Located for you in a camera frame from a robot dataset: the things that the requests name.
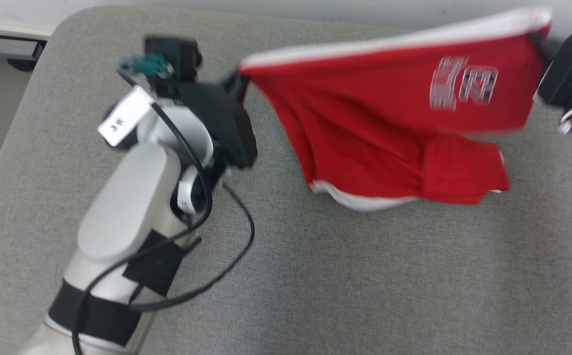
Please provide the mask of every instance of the red cloth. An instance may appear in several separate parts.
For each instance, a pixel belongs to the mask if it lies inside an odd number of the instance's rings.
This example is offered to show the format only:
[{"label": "red cloth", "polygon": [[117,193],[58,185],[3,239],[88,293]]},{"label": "red cloth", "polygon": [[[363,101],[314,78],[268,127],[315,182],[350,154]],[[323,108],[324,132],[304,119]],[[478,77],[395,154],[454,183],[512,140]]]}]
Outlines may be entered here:
[{"label": "red cloth", "polygon": [[268,54],[240,67],[274,106],[308,184],[461,204],[509,189],[497,146],[457,133],[524,126],[544,67],[527,32],[462,43],[341,46],[338,54]]}]

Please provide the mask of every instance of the gray fabric surface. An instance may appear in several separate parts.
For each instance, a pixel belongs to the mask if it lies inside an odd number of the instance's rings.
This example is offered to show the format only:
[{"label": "gray fabric surface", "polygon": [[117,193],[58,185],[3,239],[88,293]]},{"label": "gray fabric surface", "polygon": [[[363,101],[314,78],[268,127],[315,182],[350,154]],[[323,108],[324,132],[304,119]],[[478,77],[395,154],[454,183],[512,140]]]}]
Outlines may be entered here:
[{"label": "gray fabric surface", "polygon": [[[118,59],[146,33],[195,36],[201,79],[298,43],[398,30],[164,7],[103,7],[66,20],[34,72],[0,153],[0,354],[36,329],[58,290],[79,221],[121,159],[95,131],[128,87]],[[314,195],[270,105],[247,108],[259,159],[229,184],[256,244],[210,292],[161,313],[144,354],[572,354],[572,138],[556,112],[492,137],[511,191],[479,206],[420,201],[376,213]],[[214,276],[246,241],[218,191],[204,242],[172,293]]]}]

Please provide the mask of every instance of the white wall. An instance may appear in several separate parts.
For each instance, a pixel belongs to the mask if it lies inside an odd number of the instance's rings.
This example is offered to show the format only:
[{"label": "white wall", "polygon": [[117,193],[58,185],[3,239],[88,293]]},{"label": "white wall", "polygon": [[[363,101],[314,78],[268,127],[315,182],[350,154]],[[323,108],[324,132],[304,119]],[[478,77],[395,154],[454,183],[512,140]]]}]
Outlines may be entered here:
[{"label": "white wall", "polygon": [[521,6],[551,6],[554,33],[572,32],[572,0],[0,0],[0,28],[50,34],[70,14],[102,4],[166,4],[288,18],[423,29]]}]

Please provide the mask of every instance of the black cable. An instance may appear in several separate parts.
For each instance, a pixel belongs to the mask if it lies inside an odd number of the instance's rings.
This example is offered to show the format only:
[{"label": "black cable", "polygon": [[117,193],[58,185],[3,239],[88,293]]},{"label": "black cable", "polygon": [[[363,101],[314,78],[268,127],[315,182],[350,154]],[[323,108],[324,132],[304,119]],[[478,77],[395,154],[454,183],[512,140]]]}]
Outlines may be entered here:
[{"label": "black cable", "polygon": [[248,251],[248,249],[250,249],[250,247],[253,245],[253,241],[255,240],[255,223],[253,222],[253,217],[250,215],[250,212],[248,211],[248,209],[244,205],[244,203],[240,200],[240,198],[236,195],[236,193],[234,193],[231,190],[231,188],[229,186],[227,186],[227,184],[223,184],[223,188],[227,192],[229,192],[229,195],[231,195],[231,197],[237,202],[238,206],[240,206],[241,209],[243,209],[244,213],[247,216],[248,224],[250,226],[250,237],[248,238],[248,242],[247,242],[246,246],[244,247],[244,249],[229,264],[229,266],[227,266],[227,268],[225,268],[225,270],[223,270],[220,274],[218,274],[218,276],[211,279],[211,281],[209,281],[205,285],[202,285],[198,288],[195,288],[195,289],[193,289],[189,292],[186,292],[180,296],[177,296],[174,298],[164,299],[163,301],[159,301],[159,302],[155,302],[155,303],[140,303],[137,305],[132,304],[132,303],[128,303],[131,310],[137,311],[137,312],[154,312],[154,311],[164,310],[165,308],[170,308],[170,307],[173,307],[176,305],[180,305],[181,303],[184,303],[184,302],[189,301],[190,299],[193,299],[194,297],[198,296],[199,294],[209,290],[211,288],[211,286],[214,286],[218,281],[220,281],[223,277],[225,277],[225,275],[234,268],[234,266],[238,263],[238,261],[240,261],[242,259],[242,257]]},{"label": "black cable", "polygon": [[[137,83],[133,79],[131,79],[130,77],[128,77],[128,75],[121,72],[121,70],[118,70],[117,73],[119,74],[119,76],[122,77],[122,79],[124,79],[124,81],[129,83],[131,85],[131,87],[134,87],[135,85],[137,85]],[[200,227],[203,223],[205,223],[205,221],[207,220],[207,218],[209,218],[209,215],[211,214],[211,209],[212,209],[212,204],[213,204],[212,196],[211,196],[211,191],[209,191],[209,187],[207,185],[207,179],[204,176],[204,170],[202,169],[202,164],[200,162],[200,159],[198,159],[198,157],[196,156],[196,153],[193,151],[191,146],[189,146],[189,143],[187,142],[185,137],[183,137],[182,133],[178,130],[178,128],[176,126],[174,126],[173,122],[169,119],[168,115],[166,115],[166,113],[161,109],[161,107],[157,103],[151,104],[151,107],[161,117],[163,122],[168,126],[169,130],[171,130],[172,134],[174,134],[174,137],[176,137],[178,144],[180,144],[180,146],[182,146],[185,149],[185,151],[187,151],[190,159],[192,160],[192,163],[196,167],[196,170],[198,171],[198,178],[201,180],[202,186],[205,190],[205,199],[206,199],[205,211],[202,214],[200,220],[198,220],[198,222],[196,222],[194,225],[192,225],[188,229],[185,229],[185,231],[182,231],[182,232],[176,234],[175,236],[172,236],[168,240],[161,242],[157,245],[154,245],[148,249],[145,249],[145,250],[140,251],[140,252],[135,252],[134,254],[131,254],[131,255],[126,256],[125,258],[122,258],[121,260],[112,264],[110,267],[108,267],[108,269],[104,270],[101,274],[99,274],[97,277],[95,277],[91,281],[89,286],[87,286],[87,288],[85,288],[85,290],[83,290],[82,296],[78,300],[78,303],[76,303],[76,310],[75,310],[76,315],[74,317],[74,322],[73,322],[72,328],[71,328],[71,342],[73,345],[73,350],[76,353],[76,355],[84,355],[82,348],[80,346],[79,329],[81,327],[81,322],[83,321],[83,313],[85,311],[85,303],[87,302],[88,296],[90,296],[93,288],[96,285],[98,285],[98,283],[101,280],[103,280],[104,277],[108,276],[108,274],[113,272],[116,268],[119,268],[126,263],[130,263],[131,261],[135,261],[135,260],[137,260],[143,256],[146,256],[147,254],[150,254],[151,252],[157,251],[158,249],[165,247],[166,245],[169,245],[171,243],[174,243],[178,239],[183,238],[184,236],[187,236],[187,234],[190,234],[191,232],[195,231],[196,229],[198,229],[198,227]]]}]

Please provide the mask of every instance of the label tag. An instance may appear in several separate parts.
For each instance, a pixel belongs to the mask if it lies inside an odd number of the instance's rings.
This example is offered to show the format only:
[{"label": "label tag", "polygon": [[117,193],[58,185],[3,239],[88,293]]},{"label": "label tag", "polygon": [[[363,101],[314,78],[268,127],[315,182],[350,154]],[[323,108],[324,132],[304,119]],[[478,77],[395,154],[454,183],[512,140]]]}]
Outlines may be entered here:
[{"label": "label tag", "polygon": [[155,100],[139,85],[135,85],[115,106],[108,118],[98,126],[97,131],[111,146],[117,146],[152,110]]}]

